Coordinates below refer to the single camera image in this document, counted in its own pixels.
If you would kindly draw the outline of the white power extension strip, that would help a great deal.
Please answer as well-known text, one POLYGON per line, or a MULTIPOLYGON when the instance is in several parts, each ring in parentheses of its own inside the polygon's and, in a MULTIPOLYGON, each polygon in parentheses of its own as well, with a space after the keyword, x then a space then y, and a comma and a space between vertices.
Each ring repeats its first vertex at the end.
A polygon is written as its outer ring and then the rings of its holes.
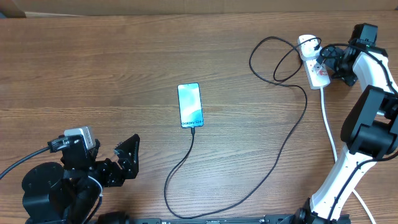
POLYGON ((303 65, 312 90, 319 90, 330 84, 330 77, 324 64, 319 64, 313 59, 303 61, 303 65))

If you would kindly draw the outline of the blue-screen Samsung smartphone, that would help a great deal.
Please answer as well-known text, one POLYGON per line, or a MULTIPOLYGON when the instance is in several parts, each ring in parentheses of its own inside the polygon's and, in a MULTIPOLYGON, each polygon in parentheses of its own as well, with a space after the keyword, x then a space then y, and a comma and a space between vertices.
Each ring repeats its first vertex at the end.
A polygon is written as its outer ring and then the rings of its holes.
POLYGON ((188 83, 178 85, 177 93, 181 127, 202 127, 204 120, 199 84, 188 83))

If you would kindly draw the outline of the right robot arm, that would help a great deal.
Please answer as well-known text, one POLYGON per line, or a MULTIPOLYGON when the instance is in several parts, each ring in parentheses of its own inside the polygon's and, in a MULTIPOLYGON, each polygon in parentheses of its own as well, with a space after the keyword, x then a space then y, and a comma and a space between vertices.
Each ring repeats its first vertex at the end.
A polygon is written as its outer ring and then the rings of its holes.
POLYGON ((349 223, 341 209, 365 173, 377 162, 397 157, 397 85, 388 54, 376 45, 378 28, 355 25, 347 44, 329 44, 317 62, 333 71, 332 79, 356 82, 362 94, 345 119, 343 148, 322 186, 297 210, 293 223, 349 223))

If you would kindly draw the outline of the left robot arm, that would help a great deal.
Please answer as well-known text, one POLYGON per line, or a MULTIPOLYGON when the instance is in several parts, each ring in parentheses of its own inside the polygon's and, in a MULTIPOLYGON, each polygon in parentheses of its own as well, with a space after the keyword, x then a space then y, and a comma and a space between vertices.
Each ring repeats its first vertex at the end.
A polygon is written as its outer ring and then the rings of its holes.
POLYGON ((82 135, 60 136, 48 143, 50 152, 62 152, 59 163, 46 162, 22 180, 22 204, 28 223, 88 223, 98 211, 106 187, 120 187, 139 172, 140 137, 134 134, 118 144, 118 161, 97 160, 100 142, 90 149, 82 135))

